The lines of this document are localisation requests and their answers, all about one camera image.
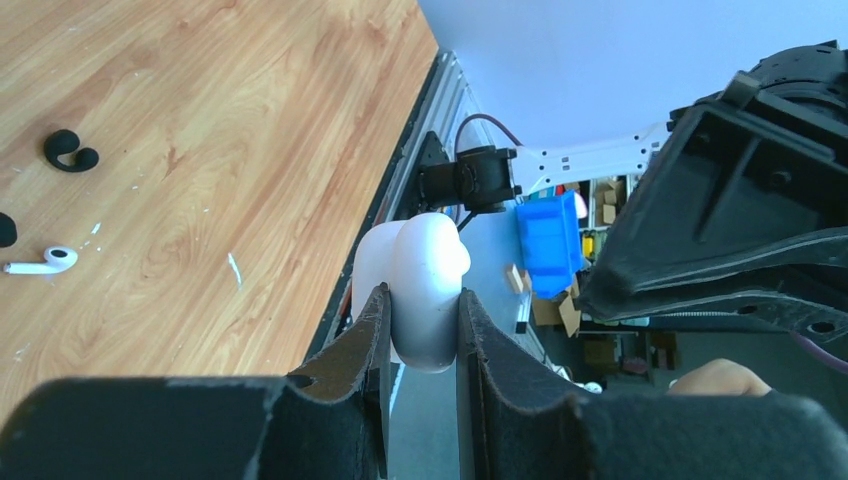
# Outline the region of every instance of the gray floor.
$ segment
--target gray floor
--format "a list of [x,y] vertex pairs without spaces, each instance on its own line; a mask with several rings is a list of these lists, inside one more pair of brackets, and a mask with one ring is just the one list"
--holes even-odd
[[[474,290],[495,324],[514,332],[527,314],[529,298],[510,289],[504,270],[521,265],[515,212],[481,215],[462,231],[471,253],[471,270],[463,285]],[[391,417],[389,478],[451,480],[459,478],[456,431],[456,367],[438,375],[404,369]]]

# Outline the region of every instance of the blue bin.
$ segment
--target blue bin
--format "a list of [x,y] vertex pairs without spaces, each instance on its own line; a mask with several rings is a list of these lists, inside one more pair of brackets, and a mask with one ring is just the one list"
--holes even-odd
[[515,207],[524,268],[539,298],[562,293],[583,266],[574,195],[568,191]]

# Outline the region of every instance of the white scrap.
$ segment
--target white scrap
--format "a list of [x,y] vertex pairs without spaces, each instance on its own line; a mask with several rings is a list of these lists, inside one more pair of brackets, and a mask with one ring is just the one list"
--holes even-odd
[[233,257],[232,253],[227,254],[227,262],[230,264],[230,267],[232,267],[233,272],[235,272],[236,282],[239,284],[239,290],[241,290],[241,272],[239,272],[238,265],[236,265],[236,259]]
[[22,349],[18,350],[17,352],[15,352],[14,360],[15,360],[16,362],[20,362],[20,361],[21,361],[21,359],[23,358],[23,355],[24,355],[24,354],[26,353],[26,351],[29,349],[29,346],[30,346],[30,345],[32,345],[32,343],[27,343],[27,344],[26,344],[26,346],[25,346],[24,348],[22,348]]

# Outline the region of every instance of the black round object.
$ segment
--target black round object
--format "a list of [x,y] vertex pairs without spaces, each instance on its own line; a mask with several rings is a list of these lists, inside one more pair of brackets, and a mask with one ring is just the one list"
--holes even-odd
[[18,241],[18,229],[12,217],[0,213],[0,248],[11,247]]
[[100,156],[94,149],[83,148],[76,155],[74,161],[70,165],[66,165],[59,161],[60,155],[73,153],[80,147],[79,137],[76,133],[70,130],[58,130],[53,132],[46,140],[44,140],[44,156],[50,165],[58,168],[63,172],[78,173],[86,170],[91,170],[97,166]]

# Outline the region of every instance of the wood grain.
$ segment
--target wood grain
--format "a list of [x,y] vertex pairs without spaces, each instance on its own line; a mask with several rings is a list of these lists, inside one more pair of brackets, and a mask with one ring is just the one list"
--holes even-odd
[[[416,2],[6,0],[0,18],[0,211],[20,234],[0,263],[80,254],[0,274],[0,421],[55,377],[299,365],[437,49]],[[41,157],[59,128],[97,168]]]

